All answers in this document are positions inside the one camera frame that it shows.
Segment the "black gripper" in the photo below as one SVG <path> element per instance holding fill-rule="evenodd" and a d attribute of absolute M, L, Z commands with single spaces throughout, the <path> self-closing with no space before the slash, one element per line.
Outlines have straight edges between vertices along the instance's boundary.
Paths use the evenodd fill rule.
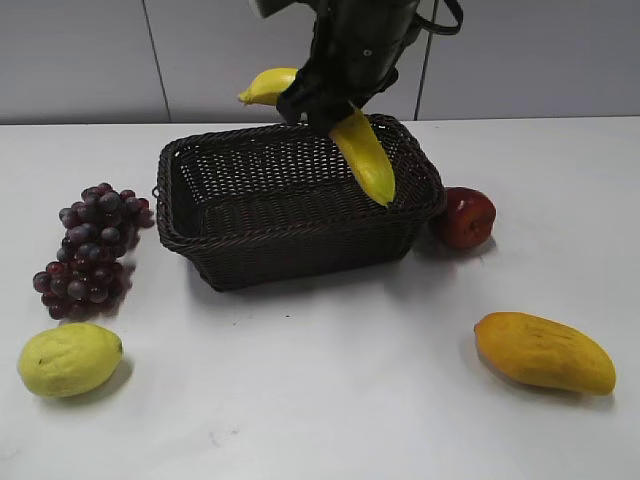
<path fill-rule="evenodd" d="M 276 109 L 287 124 L 303 115 L 328 137 L 398 78 L 396 63 L 421 27 L 417 1 L 309 1 L 316 13 L 310 57 Z"/>

